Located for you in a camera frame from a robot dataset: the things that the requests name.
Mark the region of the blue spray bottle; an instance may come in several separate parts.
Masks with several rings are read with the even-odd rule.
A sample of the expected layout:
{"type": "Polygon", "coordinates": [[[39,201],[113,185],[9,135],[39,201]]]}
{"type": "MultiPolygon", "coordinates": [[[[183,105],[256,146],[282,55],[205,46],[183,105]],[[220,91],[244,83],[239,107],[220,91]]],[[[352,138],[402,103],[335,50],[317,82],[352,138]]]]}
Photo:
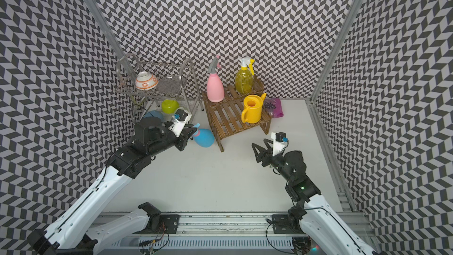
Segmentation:
{"type": "Polygon", "coordinates": [[[209,129],[200,128],[199,123],[197,123],[194,127],[197,130],[192,135],[192,138],[199,146],[208,148],[214,144],[215,137],[209,129]]]}

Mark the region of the yellow watering can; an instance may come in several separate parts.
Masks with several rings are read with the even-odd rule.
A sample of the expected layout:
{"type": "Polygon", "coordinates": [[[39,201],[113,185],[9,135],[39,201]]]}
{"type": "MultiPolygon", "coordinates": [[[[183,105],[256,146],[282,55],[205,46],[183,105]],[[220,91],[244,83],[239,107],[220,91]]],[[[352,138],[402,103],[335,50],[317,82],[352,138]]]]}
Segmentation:
{"type": "Polygon", "coordinates": [[[267,94],[261,96],[250,94],[244,99],[244,110],[241,113],[242,123],[255,124],[261,120],[264,100],[267,94]]]}

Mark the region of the pink spray bottle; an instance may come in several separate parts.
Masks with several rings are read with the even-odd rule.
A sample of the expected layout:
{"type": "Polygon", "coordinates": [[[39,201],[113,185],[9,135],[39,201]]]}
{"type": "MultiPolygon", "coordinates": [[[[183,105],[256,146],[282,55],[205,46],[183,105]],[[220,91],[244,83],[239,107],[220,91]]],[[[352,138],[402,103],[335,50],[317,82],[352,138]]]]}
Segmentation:
{"type": "Polygon", "coordinates": [[[220,68],[219,56],[216,55],[210,62],[208,67],[208,81],[206,84],[206,94],[208,100],[213,103],[218,103],[224,100],[224,86],[217,74],[217,68],[220,68]]]}

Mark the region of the yellow transparent spray bottle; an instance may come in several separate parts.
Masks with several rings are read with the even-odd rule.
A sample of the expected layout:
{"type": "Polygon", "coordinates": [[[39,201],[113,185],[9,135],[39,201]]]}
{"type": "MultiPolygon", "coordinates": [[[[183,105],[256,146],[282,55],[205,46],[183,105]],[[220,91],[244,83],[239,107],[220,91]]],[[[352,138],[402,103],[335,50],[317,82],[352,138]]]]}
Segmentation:
{"type": "Polygon", "coordinates": [[[240,94],[245,95],[252,92],[255,60],[250,57],[243,57],[239,62],[241,67],[235,76],[235,88],[240,94]]]}

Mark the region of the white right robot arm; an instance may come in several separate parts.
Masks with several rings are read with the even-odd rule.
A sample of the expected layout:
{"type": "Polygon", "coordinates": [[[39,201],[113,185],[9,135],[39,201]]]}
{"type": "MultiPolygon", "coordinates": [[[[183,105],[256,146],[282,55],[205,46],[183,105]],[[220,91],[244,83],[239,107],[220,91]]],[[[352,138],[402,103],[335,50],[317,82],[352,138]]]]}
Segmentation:
{"type": "Polygon", "coordinates": [[[302,151],[285,153],[286,143],[264,139],[266,147],[253,143],[257,163],[272,166],[286,180],[285,190],[294,203],[288,210],[292,229],[302,231],[328,255],[377,255],[331,208],[309,178],[302,151]]]}

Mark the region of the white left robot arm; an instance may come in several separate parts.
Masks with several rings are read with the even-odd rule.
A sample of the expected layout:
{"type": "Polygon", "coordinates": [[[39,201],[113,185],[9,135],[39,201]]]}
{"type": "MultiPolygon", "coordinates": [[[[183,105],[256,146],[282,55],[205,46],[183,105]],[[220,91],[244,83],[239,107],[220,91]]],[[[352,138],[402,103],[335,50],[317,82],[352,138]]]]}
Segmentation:
{"type": "Polygon", "coordinates": [[[134,136],[115,151],[94,183],[54,223],[36,229],[27,243],[38,255],[97,255],[118,240],[145,229],[155,230],[160,211],[143,203],[129,214],[93,227],[107,204],[150,165],[157,154],[175,147],[183,151],[197,125],[177,113],[170,122],[157,117],[143,118],[134,125],[134,136]]]}

